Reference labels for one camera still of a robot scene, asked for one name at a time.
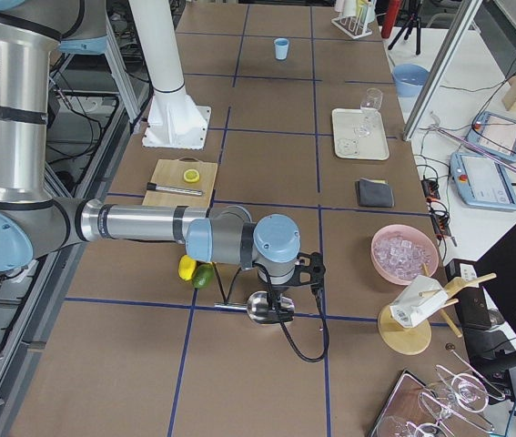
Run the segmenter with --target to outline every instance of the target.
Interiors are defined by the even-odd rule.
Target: white desk
[[[397,28],[393,29],[391,39],[395,37],[398,31]],[[393,65],[410,63],[430,69],[446,32],[442,29],[422,29],[421,54],[416,56],[416,32],[414,30],[408,41],[401,38],[391,51],[387,51],[388,57]],[[385,41],[386,50],[389,42],[390,40]],[[497,66],[480,34],[476,31],[469,31],[464,36],[441,85],[477,89],[499,84],[503,80],[504,74]],[[488,106],[488,110],[516,119],[516,113],[506,111],[501,102],[508,89],[509,85],[505,84],[496,93]],[[442,127],[454,129],[469,125],[474,116],[481,110],[484,102],[495,90],[496,88],[471,93],[440,87],[430,102],[430,109],[421,120],[420,127],[427,127],[434,122],[430,116],[430,111],[433,111],[440,118]],[[415,104],[415,100],[416,97],[400,98],[401,111],[406,120]],[[418,130],[412,138],[411,143],[414,153],[420,153],[423,140],[423,155],[425,157],[449,163],[450,154],[458,149],[459,144],[451,142],[437,133],[429,133],[423,139],[424,132]],[[455,132],[455,134],[463,137],[467,132],[468,128],[466,127]],[[421,157],[416,157],[416,160],[418,164],[425,163]],[[444,176],[448,172],[447,168],[438,162],[428,161],[428,164],[437,169],[439,176]],[[418,168],[418,170],[422,175],[423,168]],[[433,171],[427,169],[426,177],[433,177]],[[516,182],[516,175],[510,171],[509,178],[512,182]],[[458,244],[455,247],[450,239],[447,239],[447,254],[444,263],[454,258],[478,259],[516,223],[516,212],[498,212],[468,207],[460,199],[453,183],[448,187],[446,178],[440,179],[440,196],[450,210],[450,230]],[[508,338],[514,337],[514,333],[510,333],[510,327],[507,327],[505,333]],[[494,407],[489,407],[487,410],[487,415],[496,424],[499,434],[504,433],[508,417],[507,411],[510,407],[510,402],[503,402]],[[510,435],[516,435],[516,419],[512,421]]]

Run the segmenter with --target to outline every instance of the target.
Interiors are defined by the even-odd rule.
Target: blue electronic device
[[[516,121],[482,112],[475,120],[476,130],[470,130],[466,140],[485,148],[506,161],[516,161]]]
[[[503,166],[482,155],[452,153],[450,173],[471,207],[516,211],[516,194]]]

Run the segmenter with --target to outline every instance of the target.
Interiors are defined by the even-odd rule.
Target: pink bowl
[[[398,278],[395,275],[392,275],[379,264],[379,260],[375,257],[375,253],[373,248],[375,247],[375,243],[381,241],[382,239],[390,239],[400,234],[403,239],[411,241],[413,244],[417,244],[423,247],[427,254],[430,255],[430,260],[427,262],[428,273],[429,276],[432,276],[436,269],[438,268],[439,263],[439,253],[431,239],[425,235],[420,230],[412,228],[411,226],[406,225],[388,225],[385,228],[379,229],[375,235],[373,236],[373,240],[370,243],[370,259],[373,262],[373,266],[375,270],[386,280],[392,282],[393,284],[398,285],[410,285],[410,280],[405,280],[402,278]]]

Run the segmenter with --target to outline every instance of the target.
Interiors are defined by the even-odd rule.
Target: wooden cutting board
[[[198,182],[191,184],[185,182],[183,179],[185,170],[190,168],[194,168],[199,172],[201,178]],[[159,159],[150,182],[169,187],[200,189],[203,191],[203,196],[187,196],[162,191],[147,191],[142,204],[150,207],[177,207],[186,205],[190,207],[209,208],[217,173],[218,165],[214,162]]]

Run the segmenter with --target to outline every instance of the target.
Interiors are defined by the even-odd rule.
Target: blue bucket
[[[393,80],[399,97],[414,97],[428,80],[430,72],[415,64],[401,64],[393,68]]]

